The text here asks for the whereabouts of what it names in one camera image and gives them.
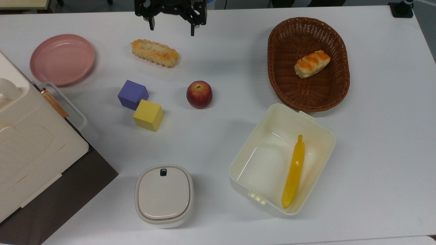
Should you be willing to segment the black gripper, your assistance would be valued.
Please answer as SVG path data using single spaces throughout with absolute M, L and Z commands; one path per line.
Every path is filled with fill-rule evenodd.
M 152 31 L 155 29 L 155 16 L 160 13 L 182 17 L 190 23 L 190 35 L 195 34 L 195 26 L 207 23 L 207 0 L 135 0 L 135 15 L 149 23 Z

